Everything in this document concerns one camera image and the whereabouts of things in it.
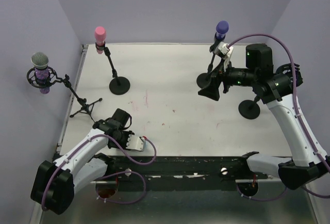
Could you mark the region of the black round-base stand back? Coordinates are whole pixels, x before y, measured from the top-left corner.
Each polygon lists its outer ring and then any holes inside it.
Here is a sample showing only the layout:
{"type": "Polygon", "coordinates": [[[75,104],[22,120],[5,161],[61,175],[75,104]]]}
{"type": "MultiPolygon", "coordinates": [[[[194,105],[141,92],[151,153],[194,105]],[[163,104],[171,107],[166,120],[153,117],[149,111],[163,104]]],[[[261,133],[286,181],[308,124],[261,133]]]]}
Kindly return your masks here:
{"type": "Polygon", "coordinates": [[[220,42],[224,40],[225,37],[218,39],[216,36],[214,37],[214,43],[210,46],[209,51],[212,53],[212,58],[210,64],[208,65],[207,72],[201,73],[197,79],[197,85],[202,89],[209,83],[209,73],[213,70],[213,62],[215,59],[214,50],[219,45],[220,42]]]}

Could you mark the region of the black shock-mount round-base stand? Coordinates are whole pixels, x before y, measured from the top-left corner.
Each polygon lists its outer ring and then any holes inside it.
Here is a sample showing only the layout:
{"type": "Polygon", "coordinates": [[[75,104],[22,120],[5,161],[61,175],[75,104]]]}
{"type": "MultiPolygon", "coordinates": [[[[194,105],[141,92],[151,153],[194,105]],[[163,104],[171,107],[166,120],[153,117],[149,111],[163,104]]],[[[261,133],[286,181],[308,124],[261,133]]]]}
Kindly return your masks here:
{"type": "Polygon", "coordinates": [[[292,69],[291,64],[287,63],[278,67],[272,77],[258,78],[258,81],[252,84],[253,92],[256,94],[254,100],[244,100],[238,110],[241,116],[246,119],[256,119],[260,115],[258,101],[264,104],[274,100],[282,101],[284,96],[293,93],[293,73],[296,75],[296,86],[303,84],[303,78],[300,72],[300,65],[295,64],[292,69]]]}

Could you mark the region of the dark purple microphone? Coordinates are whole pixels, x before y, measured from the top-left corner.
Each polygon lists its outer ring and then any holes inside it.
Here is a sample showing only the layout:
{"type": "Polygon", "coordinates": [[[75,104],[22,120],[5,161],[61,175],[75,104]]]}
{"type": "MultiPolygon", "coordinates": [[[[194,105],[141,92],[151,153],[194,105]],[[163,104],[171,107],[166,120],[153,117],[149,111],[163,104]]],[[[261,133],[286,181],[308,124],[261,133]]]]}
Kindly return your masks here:
{"type": "Polygon", "coordinates": [[[216,33],[214,35],[215,42],[221,42],[225,39],[225,36],[229,30],[229,24],[225,20],[221,20],[216,26],[216,33]]]}

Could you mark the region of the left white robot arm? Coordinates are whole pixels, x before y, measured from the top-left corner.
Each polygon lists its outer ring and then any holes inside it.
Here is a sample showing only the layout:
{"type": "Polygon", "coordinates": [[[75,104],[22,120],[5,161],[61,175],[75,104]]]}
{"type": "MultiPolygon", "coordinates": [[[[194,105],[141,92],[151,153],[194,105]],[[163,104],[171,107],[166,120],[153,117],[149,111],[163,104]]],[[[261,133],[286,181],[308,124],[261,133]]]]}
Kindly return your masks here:
{"type": "Polygon", "coordinates": [[[94,178],[111,179],[113,165],[94,155],[116,143],[125,148],[132,134],[128,130],[131,123],[131,115],[118,108],[110,118],[95,122],[86,137],[65,155],[53,162],[43,161],[37,169],[31,200],[60,215],[70,206],[79,188],[94,178]]]}

